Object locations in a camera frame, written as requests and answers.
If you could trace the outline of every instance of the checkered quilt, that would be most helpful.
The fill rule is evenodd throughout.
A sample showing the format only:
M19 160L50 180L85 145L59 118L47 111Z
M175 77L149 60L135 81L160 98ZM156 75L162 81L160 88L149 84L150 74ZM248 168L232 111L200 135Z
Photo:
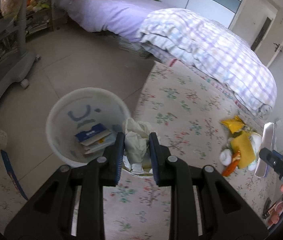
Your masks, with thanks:
M162 9L148 15L137 38L160 59L170 55L226 85L253 115L267 115L274 108L277 88L271 72L221 24L187 9Z

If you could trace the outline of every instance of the crib wheel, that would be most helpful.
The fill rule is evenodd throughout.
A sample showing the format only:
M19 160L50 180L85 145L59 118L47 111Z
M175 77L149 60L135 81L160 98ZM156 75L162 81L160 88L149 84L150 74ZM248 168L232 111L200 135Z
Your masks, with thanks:
M40 60L41 56L39 54L36 55L35 57L35 62L38 62Z
M27 79L23 79L21 82L20 82L20 85L22 86L23 89L26 89L28 86L29 86L29 82Z

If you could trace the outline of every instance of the white trash bin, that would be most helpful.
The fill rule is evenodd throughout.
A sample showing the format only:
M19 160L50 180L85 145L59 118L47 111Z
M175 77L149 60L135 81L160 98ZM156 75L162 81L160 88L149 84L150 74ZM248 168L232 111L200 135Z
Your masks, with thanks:
M98 123L117 133L129 117L126 104L112 92L101 88L78 89L63 96L51 109L46 122L47 141L62 161L80 167L102 156L103 150L83 156L85 150L75 135Z

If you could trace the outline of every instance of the doorway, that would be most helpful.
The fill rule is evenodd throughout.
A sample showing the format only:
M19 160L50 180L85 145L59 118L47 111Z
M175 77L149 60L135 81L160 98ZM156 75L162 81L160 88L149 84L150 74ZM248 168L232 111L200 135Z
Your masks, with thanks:
M231 31L269 67L283 46L283 8L273 0L246 0Z

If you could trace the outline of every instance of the crumpled paper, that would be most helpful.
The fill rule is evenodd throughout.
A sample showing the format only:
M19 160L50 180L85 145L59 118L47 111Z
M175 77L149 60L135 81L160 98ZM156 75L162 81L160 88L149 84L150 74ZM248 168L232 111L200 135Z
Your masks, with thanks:
M150 168L150 157L147 150L149 134L156 132L148 122L128 118L123 124L125 132L125 156L123 158L126 169L134 174L147 174L143 168Z

